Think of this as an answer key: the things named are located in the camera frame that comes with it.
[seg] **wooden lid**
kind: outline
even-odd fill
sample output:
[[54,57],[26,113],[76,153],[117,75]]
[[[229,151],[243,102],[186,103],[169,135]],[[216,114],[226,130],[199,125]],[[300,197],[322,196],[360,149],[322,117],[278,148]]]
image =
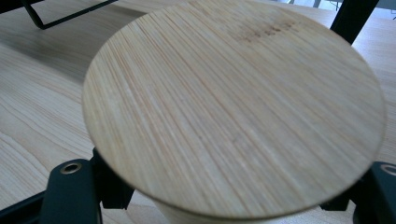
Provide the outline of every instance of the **wooden lid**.
[[330,200],[370,166],[386,123],[378,81],[346,41],[240,0],[185,3],[121,29],[92,61],[83,110],[131,186],[223,218]]

